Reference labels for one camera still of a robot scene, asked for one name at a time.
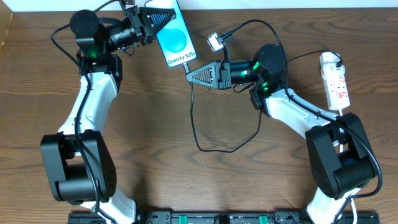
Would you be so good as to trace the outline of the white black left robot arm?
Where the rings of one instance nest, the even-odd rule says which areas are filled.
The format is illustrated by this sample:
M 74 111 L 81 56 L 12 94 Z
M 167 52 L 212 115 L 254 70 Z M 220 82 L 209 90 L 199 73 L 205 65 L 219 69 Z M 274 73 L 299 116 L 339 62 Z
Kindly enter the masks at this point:
M 45 135 L 40 150 L 55 200 L 88 208 L 91 217 L 76 223 L 145 223 L 146 216 L 117 186 L 116 167 L 103 139 L 109 108 L 119 93 L 123 67 L 118 50 L 132 55 L 150 44 L 177 13 L 172 8 L 138 7 L 121 1 L 123 19 L 80 10 L 68 28 L 78 52 L 80 91 L 65 123 Z

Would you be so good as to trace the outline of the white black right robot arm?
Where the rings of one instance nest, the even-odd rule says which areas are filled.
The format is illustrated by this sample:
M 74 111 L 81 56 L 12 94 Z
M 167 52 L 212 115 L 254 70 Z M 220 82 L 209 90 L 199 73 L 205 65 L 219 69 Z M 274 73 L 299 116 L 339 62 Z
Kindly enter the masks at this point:
M 187 72 L 186 79 L 219 90 L 247 85 L 256 110 L 306 140 L 317 191 L 305 209 L 305 221 L 341 222 L 347 204 L 380 191 L 380 165 L 359 117 L 323 111 L 297 96 L 282 79 L 287 66 L 283 47 L 266 44 L 252 60 L 211 61 Z

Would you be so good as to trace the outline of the blue Galaxy smartphone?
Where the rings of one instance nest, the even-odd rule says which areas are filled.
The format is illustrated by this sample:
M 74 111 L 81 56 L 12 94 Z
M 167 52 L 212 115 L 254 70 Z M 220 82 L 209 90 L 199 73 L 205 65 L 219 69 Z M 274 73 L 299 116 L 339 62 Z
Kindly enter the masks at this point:
M 147 1 L 145 7 L 174 9 L 172 19 L 158 34 L 157 40 L 168 67 L 195 60 L 197 53 L 177 0 Z

